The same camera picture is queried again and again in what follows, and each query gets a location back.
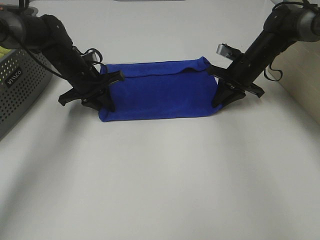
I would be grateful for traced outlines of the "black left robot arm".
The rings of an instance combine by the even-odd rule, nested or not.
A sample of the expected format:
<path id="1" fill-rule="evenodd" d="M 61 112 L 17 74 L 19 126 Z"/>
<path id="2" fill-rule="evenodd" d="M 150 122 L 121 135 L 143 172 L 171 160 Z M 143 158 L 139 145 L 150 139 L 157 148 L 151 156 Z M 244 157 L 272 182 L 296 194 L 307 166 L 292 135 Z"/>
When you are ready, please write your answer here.
<path id="1" fill-rule="evenodd" d="M 35 55 L 41 53 L 56 69 L 54 75 L 66 80 L 72 88 L 62 94 L 58 101 L 67 103 L 81 100 L 85 107 L 100 111 L 105 108 L 115 111 L 109 86 L 124 81 L 121 71 L 96 69 L 102 63 L 102 54 L 95 48 L 85 52 L 74 46 L 63 23 L 55 16 L 29 14 L 29 1 L 21 0 L 18 6 L 0 6 L 0 45 L 9 50 L 23 49 L 38 65 L 45 67 Z"/>

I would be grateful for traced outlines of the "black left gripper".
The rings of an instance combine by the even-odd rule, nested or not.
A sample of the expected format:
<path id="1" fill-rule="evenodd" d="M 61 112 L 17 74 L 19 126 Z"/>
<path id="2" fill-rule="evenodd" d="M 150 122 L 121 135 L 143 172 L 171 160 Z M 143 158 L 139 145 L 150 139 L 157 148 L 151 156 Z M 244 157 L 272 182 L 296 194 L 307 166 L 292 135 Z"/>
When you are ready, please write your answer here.
<path id="1" fill-rule="evenodd" d="M 75 100 L 81 100 L 84 107 L 100 111 L 107 109 L 114 112 L 116 107 L 109 91 L 109 84 L 123 82 L 125 76 L 121 70 L 108 72 L 105 65 L 87 66 L 85 62 L 67 62 L 57 66 L 62 78 L 72 88 L 59 96 L 58 102 L 66 105 Z"/>

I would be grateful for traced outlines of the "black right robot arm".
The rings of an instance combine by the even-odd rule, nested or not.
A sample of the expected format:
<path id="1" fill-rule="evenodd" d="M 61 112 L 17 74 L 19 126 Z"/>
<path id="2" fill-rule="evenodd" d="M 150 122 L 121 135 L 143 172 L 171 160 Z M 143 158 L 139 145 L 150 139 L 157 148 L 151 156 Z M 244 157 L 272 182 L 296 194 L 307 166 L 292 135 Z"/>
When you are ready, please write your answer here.
<path id="1" fill-rule="evenodd" d="M 225 107 L 241 100 L 246 92 L 261 97 L 265 92 L 254 81 L 270 68 L 274 59 L 296 42 L 320 40 L 320 7 L 307 0 L 283 1 L 272 8 L 263 30 L 246 52 L 225 43 L 217 54 L 230 59 L 228 68 L 210 65 L 209 75 L 218 78 L 212 107 Z"/>

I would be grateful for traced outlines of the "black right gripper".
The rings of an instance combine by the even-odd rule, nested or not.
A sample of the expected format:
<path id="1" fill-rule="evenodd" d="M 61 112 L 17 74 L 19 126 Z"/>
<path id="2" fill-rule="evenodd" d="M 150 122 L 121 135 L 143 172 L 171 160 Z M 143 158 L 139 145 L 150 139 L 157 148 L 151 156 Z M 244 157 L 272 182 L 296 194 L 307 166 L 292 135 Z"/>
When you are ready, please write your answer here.
<path id="1" fill-rule="evenodd" d="M 265 55 L 263 53 L 244 53 L 227 69 L 211 64 L 206 72 L 219 79 L 217 91 L 211 102 L 212 107 L 224 108 L 243 99 L 246 92 L 260 98 L 265 91 L 254 84 L 254 81 L 264 69 Z"/>

